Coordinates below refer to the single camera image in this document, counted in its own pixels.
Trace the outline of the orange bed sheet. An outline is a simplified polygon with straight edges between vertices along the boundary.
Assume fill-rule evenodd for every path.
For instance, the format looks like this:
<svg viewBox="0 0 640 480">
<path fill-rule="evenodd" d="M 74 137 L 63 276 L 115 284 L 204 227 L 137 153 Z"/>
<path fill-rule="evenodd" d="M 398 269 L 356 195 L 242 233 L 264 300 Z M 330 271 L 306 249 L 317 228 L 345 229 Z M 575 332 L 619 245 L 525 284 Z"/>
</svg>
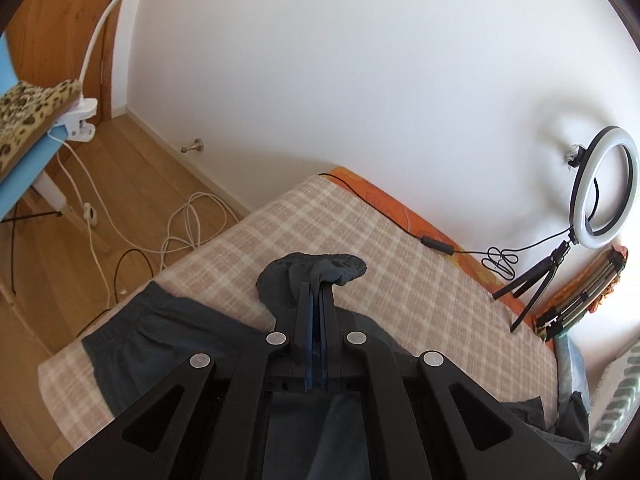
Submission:
<svg viewBox="0 0 640 480">
<path fill-rule="evenodd" d="M 356 195 L 385 218 L 395 223 L 398 229 L 416 237 L 418 240 L 427 236 L 434 238 L 438 242 L 454 246 L 456 252 L 452 256 L 448 256 L 447 259 L 491 294 L 506 284 L 497 274 L 486 269 L 476 255 L 462 254 L 463 248 L 449 236 L 423 219 L 420 214 L 417 214 L 371 182 L 363 179 L 363 177 L 358 176 L 358 174 L 344 167 L 336 167 L 329 172 L 324 172 L 321 177 L 329 179 L 346 191 Z"/>
</svg>

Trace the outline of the folded light blue cloth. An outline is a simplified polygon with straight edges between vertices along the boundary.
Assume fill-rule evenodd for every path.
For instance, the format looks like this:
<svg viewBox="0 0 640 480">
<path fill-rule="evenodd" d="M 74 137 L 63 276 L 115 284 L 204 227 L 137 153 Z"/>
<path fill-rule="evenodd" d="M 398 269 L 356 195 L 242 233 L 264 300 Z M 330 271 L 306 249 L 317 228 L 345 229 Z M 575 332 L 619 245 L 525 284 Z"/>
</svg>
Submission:
<svg viewBox="0 0 640 480">
<path fill-rule="evenodd" d="M 558 364 L 558 419 L 556 429 L 563 437 L 589 442 L 590 391 L 584 358 L 570 336 L 555 338 Z"/>
</svg>

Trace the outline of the metal door stopper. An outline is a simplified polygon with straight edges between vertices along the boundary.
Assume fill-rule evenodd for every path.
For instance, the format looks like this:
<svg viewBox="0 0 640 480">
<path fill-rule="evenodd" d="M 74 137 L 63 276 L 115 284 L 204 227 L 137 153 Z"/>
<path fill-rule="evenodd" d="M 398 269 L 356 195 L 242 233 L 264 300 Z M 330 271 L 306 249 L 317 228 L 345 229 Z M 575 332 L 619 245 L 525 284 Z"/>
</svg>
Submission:
<svg viewBox="0 0 640 480">
<path fill-rule="evenodd" d="M 191 152 L 201 153 L 204 151 L 204 142 L 202 139 L 195 139 L 190 145 L 180 148 L 181 154 L 188 154 Z"/>
</svg>

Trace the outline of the wooden door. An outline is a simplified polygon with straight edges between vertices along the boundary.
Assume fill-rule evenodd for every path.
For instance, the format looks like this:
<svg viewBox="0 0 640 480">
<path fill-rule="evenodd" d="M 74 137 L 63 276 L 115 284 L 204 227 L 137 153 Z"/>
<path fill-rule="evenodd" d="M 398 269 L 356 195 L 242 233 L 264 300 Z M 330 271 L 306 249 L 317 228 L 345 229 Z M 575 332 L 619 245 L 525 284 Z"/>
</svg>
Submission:
<svg viewBox="0 0 640 480">
<path fill-rule="evenodd" d="M 1 87 L 17 79 L 52 87 L 80 76 L 112 0 L 1 0 Z"/>
</svg>

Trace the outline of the dark grey pants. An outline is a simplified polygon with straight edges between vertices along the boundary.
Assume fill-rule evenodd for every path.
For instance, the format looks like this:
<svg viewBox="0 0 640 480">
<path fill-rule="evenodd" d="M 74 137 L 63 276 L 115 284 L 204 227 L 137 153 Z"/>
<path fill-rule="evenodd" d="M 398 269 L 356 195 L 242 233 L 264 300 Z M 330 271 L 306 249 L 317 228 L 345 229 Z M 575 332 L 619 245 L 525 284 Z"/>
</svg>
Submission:
<svg viewBox="0 0 640 480">
<path fill-rule="evenodd" d="M 270 332 L 150 283 L 82 340 L 113 420 L 60 479 L 573 479 L 572 463 L 437 351 L 413 356 L 335 286 L 351 255 L 262 271 Z"/>
</svg>

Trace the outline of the small black tripod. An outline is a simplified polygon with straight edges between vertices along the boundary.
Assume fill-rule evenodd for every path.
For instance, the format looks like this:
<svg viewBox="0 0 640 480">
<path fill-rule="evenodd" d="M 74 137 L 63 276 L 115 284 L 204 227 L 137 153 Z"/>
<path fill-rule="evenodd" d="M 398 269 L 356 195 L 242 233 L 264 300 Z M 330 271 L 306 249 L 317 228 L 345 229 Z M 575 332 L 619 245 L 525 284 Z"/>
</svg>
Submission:
<svg viewBox="0 0 640 480">
<path fill-rule="evenodd" d="M 533 293 L 533 296 L 529 298 L 525 308 L 521 310 L 518 317 L 511 323 L 511 333 L 514 333 L 520 327 L 538 299 L 547 290 L 556 272 L 558 272 L 560 265 L 572 249 L 572 246 L 572 242 L 563 240 L 557 248 L 552 250 L 552 253 L 548 255 L 548 257 L 543 258 L 524 274 L 518 278 L 514 278 L 511 283 L 491 294 L 493 300 L 500 299 L 507 294 L 511 294 L 514 298 L 520 298 L 524 292 L 538 285 L 538 288 Z"/>
</svg>

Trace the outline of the leopard print ironing board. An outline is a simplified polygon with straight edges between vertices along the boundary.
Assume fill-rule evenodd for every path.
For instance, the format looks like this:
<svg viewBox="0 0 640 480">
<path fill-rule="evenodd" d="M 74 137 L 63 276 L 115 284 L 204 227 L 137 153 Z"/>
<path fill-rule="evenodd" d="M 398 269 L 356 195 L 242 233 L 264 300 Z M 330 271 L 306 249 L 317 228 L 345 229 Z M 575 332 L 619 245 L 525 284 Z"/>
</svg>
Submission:
<svg viewBox="0 0 640 480">
<path fill-rule="evenodd" d="M 80 82 L 39 87 L 18 79 L 8 40 L 1 38 L 1 214 L 6 216 L 32 186 L 52 191 L 47 164 L 68 138 L 56 122 L 80 97 Z"/>
</svg>

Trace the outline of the green patterned white pillow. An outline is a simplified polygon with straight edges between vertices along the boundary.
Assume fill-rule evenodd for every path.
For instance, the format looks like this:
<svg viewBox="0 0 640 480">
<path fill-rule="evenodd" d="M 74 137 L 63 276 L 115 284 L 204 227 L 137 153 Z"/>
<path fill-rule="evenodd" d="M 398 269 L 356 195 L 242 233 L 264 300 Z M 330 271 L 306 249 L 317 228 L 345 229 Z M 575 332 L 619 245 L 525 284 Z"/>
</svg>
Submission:
<svg viewBox="0 0 640 480">
<path fill-rule="evenodd" d="M 639 341 L 630 344 L 603 372 L 591 401 L 590 441 L 594 452 L 618 443 L 639 408 Z"/>
</svg>

